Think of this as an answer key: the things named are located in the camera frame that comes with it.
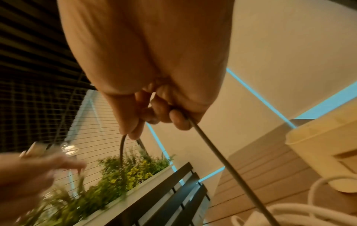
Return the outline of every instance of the planter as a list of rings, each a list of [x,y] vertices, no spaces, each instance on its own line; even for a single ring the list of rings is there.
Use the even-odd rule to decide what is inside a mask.
[[[125,199],[120,197],[112,201],[108,204],[108,209],[98,210],[87,219],[81,220],[74,226],[104,226],[172,174],[173,170],[170,165],[128,191]]]

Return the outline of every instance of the hand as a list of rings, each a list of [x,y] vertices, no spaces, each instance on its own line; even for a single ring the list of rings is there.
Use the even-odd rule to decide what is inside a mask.
[[[41,193],[54,182],[54,170],[85,166],[64,155],[21,159],[18,153],[0,154],[0,226],[14,225],[39,204]]]
[[[111,105],[122,134],[144,121],[190,129],[217,98],[227,64],[233,0],[59,0],[68,44]],[[151,93],[156,92],[147,108]]]

